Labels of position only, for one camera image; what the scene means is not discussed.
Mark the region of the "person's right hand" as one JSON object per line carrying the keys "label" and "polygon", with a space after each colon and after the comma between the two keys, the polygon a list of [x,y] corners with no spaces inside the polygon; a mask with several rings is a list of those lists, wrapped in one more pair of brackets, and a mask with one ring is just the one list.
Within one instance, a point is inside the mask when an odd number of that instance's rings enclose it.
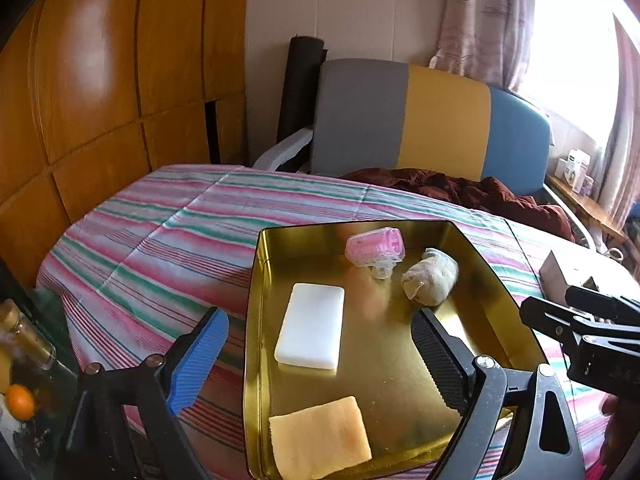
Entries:
{"label": "person's right hand", "polygon": [[608,416],[600,451],[602,479],[638,479],[639,403],[608,396],[601,411]]}

